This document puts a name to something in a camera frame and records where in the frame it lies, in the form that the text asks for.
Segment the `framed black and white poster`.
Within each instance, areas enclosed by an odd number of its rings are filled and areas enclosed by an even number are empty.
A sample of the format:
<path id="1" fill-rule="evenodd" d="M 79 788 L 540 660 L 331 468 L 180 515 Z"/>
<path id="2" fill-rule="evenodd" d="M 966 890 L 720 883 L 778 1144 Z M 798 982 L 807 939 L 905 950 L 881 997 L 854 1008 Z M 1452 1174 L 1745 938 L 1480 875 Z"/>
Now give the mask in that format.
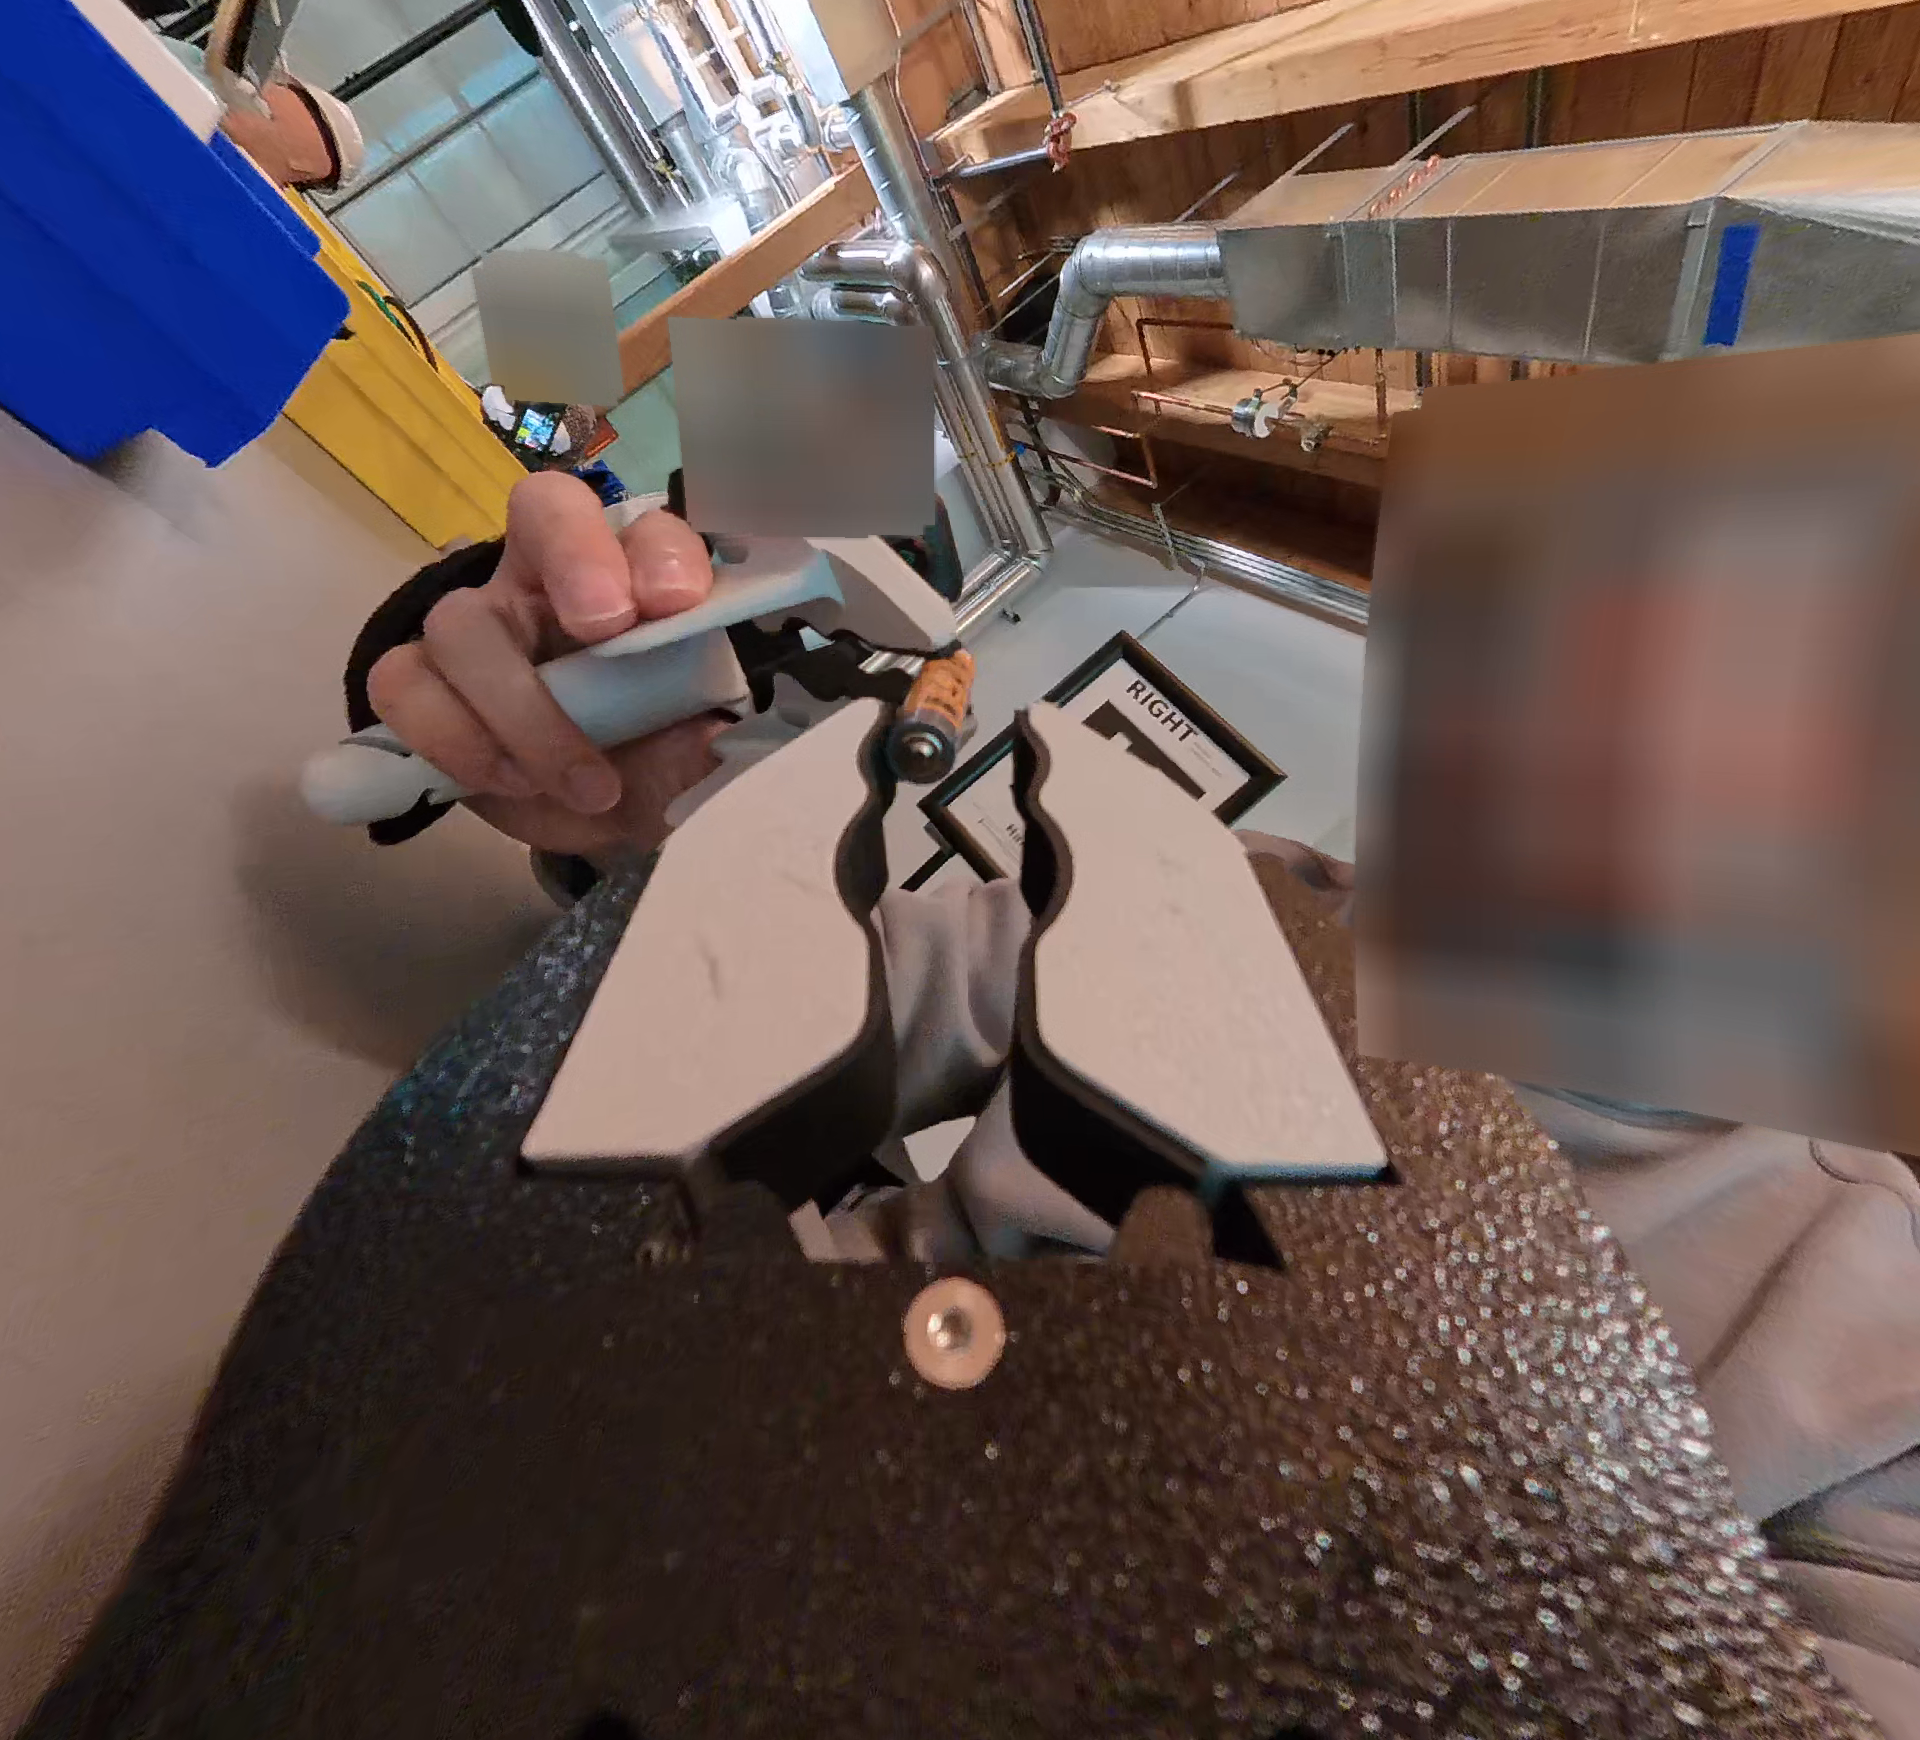
<path id="1" fill-rule="evenodd" d="M 1130 634 L 1113 634 L 1041 700 L 1158 769 L 1226 825 L 1287 780 L 1278 762 Z M 941 853 L 983 882 L 1020 875 L 1015 730 L 1001 728 L 934 784 L 921 798 L 921 816 Z"/>

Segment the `blue plastic bin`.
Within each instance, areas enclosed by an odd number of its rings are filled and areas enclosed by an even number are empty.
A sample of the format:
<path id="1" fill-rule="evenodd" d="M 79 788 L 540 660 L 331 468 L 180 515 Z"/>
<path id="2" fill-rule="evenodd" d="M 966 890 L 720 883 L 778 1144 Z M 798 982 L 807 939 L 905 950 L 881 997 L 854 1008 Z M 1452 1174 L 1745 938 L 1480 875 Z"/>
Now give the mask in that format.
<path id="1" fill-rule="evenodd" d="M 75 0 L 2 0 L 2 410 L 93 462 L 262 438 L 348 320 L 320 238 Z"/>

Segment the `rectangular metal air duct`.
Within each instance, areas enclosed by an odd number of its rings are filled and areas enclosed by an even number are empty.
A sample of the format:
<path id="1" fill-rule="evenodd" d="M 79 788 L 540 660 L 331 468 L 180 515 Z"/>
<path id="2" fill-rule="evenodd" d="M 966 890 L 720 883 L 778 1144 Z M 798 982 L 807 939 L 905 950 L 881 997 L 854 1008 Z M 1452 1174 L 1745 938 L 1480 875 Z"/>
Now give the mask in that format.
<path id="1" fill-rule="evenodd" d="M 1792 121 L 1289 172 L 1226 221 L 1101 227 L 991 386 L 1068 399 L 1115 297 L 1289 350 L 1678 363 L 1917 334 L 1917 127 Z"/>

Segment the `person's right hand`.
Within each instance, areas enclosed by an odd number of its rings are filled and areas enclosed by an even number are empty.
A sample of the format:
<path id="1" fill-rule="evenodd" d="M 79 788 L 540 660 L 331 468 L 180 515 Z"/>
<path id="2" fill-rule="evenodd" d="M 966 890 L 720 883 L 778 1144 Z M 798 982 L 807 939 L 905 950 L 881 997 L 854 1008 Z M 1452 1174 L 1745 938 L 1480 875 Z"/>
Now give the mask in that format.
<path id="1" fill-rule="evenodd" d="M 708 548 L 686 519 L 654 509 L 610 529 L 585 481 L 523 476 L 492 576 L 447 591 L 415 644 L 373 663 L 373 714 L 506 838 L 595 864 L 640 860 L 665 837 L 665 809 L 714 769 L 724 718 L 597 747 L 540 667 L 675 616 L 708 591 Z"/>

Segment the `round metal duct pipe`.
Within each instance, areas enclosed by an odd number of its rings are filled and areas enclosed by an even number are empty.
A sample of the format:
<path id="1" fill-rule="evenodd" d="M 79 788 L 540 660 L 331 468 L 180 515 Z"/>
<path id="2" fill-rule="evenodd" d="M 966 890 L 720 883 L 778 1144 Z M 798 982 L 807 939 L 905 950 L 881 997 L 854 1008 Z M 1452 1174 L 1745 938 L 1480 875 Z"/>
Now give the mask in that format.
<path id="1" fill-rule="evenodd" d="M 1020 468 L 970 336 L 966 285 L 918 138 L 887 77 L 846 104 L 886 238 L 835 241 L 804 264 L 818 320 L 925 327 L 934 336 L 934 409 L 973 494 L 986 558 L 966 571 L 957 631 L 970 644 L 1001 619 L 1052 566 L 1052 535 Z"/>

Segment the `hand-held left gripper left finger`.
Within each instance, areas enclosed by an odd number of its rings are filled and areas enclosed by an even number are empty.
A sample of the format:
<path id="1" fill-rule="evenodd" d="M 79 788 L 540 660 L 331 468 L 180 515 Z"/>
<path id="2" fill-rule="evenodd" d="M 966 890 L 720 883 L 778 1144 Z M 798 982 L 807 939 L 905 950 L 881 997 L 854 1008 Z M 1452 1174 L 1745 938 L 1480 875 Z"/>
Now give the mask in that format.
<path id="1" fill-rule="evenodd" d="M 527 1130 L 532 1172 L 754 1182 L 804 1208 L 892 1137 L 887 724 L 851 700 L 669 831 Z"/>

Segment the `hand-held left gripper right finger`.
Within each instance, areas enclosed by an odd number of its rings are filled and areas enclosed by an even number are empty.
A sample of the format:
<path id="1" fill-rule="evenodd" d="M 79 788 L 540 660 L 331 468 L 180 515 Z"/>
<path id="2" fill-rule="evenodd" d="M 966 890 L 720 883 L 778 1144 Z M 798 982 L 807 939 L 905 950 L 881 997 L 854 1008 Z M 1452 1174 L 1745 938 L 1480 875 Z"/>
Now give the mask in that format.
<path id="1" fill-rule="evenodd" d="M 1056 703 L 1015 722 L 1026 823 L 1010 1111 L 1020 1152 L 1113 1235 L 1195 1200 L 1218 1256 L 1281 1267 L 1260 1189 L 1395 1182 L 1391 1152 L 1238 837 Z"/>

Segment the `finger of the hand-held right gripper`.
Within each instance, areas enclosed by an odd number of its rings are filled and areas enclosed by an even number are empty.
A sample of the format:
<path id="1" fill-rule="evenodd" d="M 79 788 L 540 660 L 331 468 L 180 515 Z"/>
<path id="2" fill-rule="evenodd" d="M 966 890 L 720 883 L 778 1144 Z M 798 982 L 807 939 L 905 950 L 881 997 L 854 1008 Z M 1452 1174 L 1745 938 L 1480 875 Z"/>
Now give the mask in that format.
<path id="1" fill-rule="evenodd" d="M 832 591 L 807 599 L 818 638 L 851 638 L 868 650 L 948 656 L 960 647 L 952 606 L 881 535 L 817 535 Z"/>

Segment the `yellow plastic bin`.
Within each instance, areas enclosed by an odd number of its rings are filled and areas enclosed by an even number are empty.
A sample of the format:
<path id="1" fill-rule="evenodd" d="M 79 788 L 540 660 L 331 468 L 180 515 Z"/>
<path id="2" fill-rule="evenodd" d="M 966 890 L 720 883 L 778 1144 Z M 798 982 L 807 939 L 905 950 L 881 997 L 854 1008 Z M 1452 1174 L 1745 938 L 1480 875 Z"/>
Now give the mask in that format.
<path id="1" fill-rule="evenodd" d="M 288 421 L 431 548 L 504 535 L 523 468 L 478 392 L 307 195 L 284 192 L 284 201 L 312 227 L 318 261 L 348 300 Z"/>

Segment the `battery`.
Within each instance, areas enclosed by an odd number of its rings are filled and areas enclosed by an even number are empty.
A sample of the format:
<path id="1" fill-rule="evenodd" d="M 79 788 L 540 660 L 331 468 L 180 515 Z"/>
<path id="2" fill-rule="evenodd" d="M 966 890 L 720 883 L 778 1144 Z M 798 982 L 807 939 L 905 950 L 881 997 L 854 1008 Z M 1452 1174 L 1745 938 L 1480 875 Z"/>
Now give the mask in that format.
<path id="1" fill-rule="evenodd" d="M 902 784 L 934 788 L 948 780 L 970 730 L 973 683 L 977 660 L 963 647 L 927 656 L 913 671 L 886 739 L 887 767 Z"/>

